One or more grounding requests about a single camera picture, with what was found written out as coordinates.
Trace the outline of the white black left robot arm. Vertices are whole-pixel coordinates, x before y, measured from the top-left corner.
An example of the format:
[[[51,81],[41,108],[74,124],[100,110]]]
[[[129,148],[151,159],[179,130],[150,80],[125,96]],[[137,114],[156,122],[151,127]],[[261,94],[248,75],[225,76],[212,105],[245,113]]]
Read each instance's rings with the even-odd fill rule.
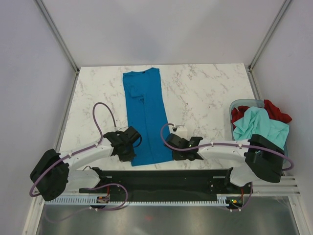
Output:
[[[82,167],[111,156],[118,156],[121,162],[130,162],[135,157],[134,149],[141,142],[142,136],[133,127],[129,127],[125,131],[108,132],[82,149],[63,153],[50,149],[30,173],[34,184],[30,195],[52,201],[68,191],[93,189],[103,192],[108,184],[101,177],[101,169],[92,167],[83,170]]]

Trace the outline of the teal t shirt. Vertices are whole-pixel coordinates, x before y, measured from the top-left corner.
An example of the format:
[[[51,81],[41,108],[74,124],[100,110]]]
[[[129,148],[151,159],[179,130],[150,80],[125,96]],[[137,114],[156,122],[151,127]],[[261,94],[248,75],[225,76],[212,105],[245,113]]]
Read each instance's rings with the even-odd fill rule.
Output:
[[[252,135],[261,135],[281,149],[284,148],[289,134],[289,125],[269,118],[264,108],[250,107],[244,116],[234,122],[233,138],[247,140]]]

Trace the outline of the aluminium left corner post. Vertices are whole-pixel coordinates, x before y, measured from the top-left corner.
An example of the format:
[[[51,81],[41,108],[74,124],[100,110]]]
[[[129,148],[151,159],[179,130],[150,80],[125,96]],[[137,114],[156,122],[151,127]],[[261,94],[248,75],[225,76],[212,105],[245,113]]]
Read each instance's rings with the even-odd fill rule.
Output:
[[[48,8],[46,7],[43,0],[34,0],[34,3],[38,7],[39,11],[41,12],[47,26],[51,30],[54,38],[56,39],[58,45],[60,46],[62,52],[64,53],[64,56],[66,57],[67,61],[71,65],[72,69],[76,74],[79,73],[80,68],[78,67],[77,63],[75,62],[71,52],[69,51],[63,37],[61,36],[60,31],[58,30],[57,25],[55,24],[51,14],[49,13]]]

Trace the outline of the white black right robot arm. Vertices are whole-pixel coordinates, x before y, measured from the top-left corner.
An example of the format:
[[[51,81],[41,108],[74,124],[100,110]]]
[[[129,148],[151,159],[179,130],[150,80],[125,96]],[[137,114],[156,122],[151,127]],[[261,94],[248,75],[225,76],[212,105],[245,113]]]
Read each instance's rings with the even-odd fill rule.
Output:
[[[173,151],[175,160],[222,159],[238,163],[225,171],[223,193],[248,193],[251,184],[262,180],[277,184],[284,171],[284,151],[261,135],[241,141],[209,141],[202,137],[189,140],[174,133],[162,139]]]

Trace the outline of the aluminium corner post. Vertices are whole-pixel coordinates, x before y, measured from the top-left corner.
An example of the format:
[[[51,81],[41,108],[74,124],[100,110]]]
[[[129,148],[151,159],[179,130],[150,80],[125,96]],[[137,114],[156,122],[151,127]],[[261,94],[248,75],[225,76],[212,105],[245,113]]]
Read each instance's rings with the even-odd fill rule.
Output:
[[[72,69],[76,74],[79,73],[80,68],[78,67],[77,63],[75,62],[71,52],[69,51],[63,37],[61,36],[60,31],[58,30],[57,25],[55,24],[51,14],[49,13],[48,8],[46,7],[43,0],[34,0],[34,3],[38,7],[39,11],[41,12],[47,26],[51,30],[54,38],[56,39],[58,45],[60,46],[62,52],[64,53],[64,56],[66,57],[67,61],[71,65]]]
[[[269,29],[267,30],[261,44],[259,45],[258,49],[256,50],[255,55],[253,56],[251,62],[246,67],[249,72],[252,72],[253,68],[256,66],[257,62],[259,61],[262,53],[264,52],[265,48],[267,47],[268,43],[270,42],[272,36],[274,35],[276,29],[278,28],[280,22],[282,21],[284,15],[288,11],[290,5],[293,3],[293,0],[284,0],[281,7],[279,8],[274,20],[272,21]]]

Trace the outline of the aluminium right corner post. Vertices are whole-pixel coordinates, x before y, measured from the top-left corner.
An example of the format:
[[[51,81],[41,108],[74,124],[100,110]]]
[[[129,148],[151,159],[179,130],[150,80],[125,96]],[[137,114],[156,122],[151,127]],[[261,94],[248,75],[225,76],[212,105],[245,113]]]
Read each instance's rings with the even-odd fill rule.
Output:
[[[262,53],[264,52],[265,48],[267,47],[268,43],[270,42],[272,36],[274,35],[276,29],[278,28],[280,22],[282,21],[284,15],[288,11],[290,5],[293,3],[293,0],[284,0],[281,7],[279,8],[274,20],[272,21],[269,29],[267,30],[261,44],[259,45],[258,49],[256,50],[255,55],[253,56],[251,62],[246,67],[249,72],[252,72],[253,68],[256,66],[257,62],[259,61]]]

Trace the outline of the blue t shirt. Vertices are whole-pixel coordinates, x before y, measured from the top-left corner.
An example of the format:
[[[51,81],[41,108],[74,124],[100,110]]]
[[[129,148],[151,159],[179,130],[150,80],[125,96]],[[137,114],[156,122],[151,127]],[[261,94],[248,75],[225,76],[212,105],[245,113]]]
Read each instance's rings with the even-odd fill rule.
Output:
[[[173,159],[172,151],[164,146],[161,128],[168,123],[162,98],[158,68],[123,74],[128,125],[142,137],[136,148],[132,166],[151,165]]]

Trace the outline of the red t shirt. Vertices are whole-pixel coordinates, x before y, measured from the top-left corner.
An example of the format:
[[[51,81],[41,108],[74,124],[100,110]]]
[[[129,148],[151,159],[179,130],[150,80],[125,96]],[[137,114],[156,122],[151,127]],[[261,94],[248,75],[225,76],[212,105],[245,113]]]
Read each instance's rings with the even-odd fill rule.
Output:
[[[264,108],[270,119],[277,120],[288,124],[292,121],[290,115],[281,112],[281,110],[275,106],[270,100],[256,100],[256,99],[238,99],[231,103],[230,122],[231,127],[235,129],[234,122],[244,117],[245,111],[250,107]]]

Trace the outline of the translucent blue plastic basket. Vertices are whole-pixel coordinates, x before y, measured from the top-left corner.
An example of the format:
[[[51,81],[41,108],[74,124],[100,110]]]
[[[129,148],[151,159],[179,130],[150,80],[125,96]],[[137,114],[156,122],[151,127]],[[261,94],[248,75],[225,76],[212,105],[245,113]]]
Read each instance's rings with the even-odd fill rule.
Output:
[[[234,140],[247,140],[261,135],[284,151],[291,117],[283,114],[269,100],[239,99],[230,105],[230,123]]]

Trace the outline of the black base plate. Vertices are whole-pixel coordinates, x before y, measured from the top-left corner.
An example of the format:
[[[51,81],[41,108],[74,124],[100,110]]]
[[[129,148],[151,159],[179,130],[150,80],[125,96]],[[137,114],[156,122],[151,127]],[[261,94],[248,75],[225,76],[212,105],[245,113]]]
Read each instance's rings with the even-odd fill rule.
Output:
[[[123,201],[129,200],[195,200],[216,199],[223,193],[226,169],[208,170],[130,170],[103,171],[99,185],[80,193],[106,193]]]

